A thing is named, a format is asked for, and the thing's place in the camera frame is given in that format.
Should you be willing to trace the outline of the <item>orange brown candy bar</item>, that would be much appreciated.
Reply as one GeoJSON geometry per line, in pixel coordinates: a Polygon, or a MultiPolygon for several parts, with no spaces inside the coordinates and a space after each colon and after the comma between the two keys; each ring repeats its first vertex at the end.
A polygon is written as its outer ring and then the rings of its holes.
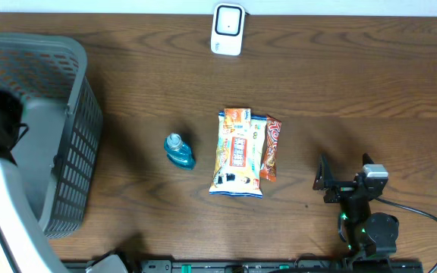
{"type": "Polygon", "coordinates": [[[277,153],[278,153],[278,137],[281,132],[281,122],[272,117],[266,118],[266,152],[261,165],[260,177],[276,182],[277,180],[277,153]]]}

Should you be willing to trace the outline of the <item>large yellow snack bag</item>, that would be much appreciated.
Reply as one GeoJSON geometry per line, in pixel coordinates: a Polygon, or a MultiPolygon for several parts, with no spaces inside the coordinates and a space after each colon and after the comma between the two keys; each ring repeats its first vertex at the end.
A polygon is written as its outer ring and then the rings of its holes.
{"type": "Polygon", "coordinates": [[[262,198],[259,172],[266,133],[266,117],[251,114],[250,129],[228,133],[224,110],[218,114],[218,142],[211,195],[262,198]]]}

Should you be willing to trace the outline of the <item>blue mouthwash bottle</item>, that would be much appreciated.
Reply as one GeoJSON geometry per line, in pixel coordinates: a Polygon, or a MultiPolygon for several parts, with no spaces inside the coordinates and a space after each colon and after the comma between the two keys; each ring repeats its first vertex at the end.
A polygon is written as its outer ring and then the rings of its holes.
{"type": "Polygon", "coordinates": [[[169,161],[178,168],[193,170],[196,162],[191,148],[177,133],[170,133],[164,141],[164,149],[169,161]]]}

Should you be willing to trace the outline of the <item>small orange snack pack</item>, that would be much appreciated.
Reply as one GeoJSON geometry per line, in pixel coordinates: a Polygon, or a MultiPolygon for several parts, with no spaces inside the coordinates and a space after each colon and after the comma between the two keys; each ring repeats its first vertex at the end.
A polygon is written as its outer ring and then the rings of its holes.
{"type": "Polygon", "coordinates": [[[228,133],[250,129],[251,110],[249,108],[226,108],[223,127],[228,133]]]}

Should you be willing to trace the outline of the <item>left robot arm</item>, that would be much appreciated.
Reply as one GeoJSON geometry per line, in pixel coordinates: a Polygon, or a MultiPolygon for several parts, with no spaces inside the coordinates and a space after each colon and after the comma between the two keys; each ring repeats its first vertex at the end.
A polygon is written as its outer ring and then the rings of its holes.
{"type": "Polygon", "coordinates": [[[0,272],[125,272],[121,255],[62,261],[49,244],[83,221],[102,112],[86,86],[27,101],[0,89],[0,272]]]}

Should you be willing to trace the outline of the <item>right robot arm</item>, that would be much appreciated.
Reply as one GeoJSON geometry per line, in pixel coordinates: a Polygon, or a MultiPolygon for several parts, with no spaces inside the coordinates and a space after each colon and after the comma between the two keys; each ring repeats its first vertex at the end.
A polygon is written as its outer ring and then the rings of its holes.
{"type": "Polygon", "coordinates": [[[383,212],[371,212],[369,202],[382,195],[388,182],[388,172],[376,164],[368,154],[363,154],[362,170],[352,180],[335,179],[324,155],[319,166],[313,189],[323,191],[325,203],[338,203],[338,233],[348,244],[349,254],[343,266],[354,269],[354,263],[374,259],[387,259],[397,251],[398,219],[383,212]]]}

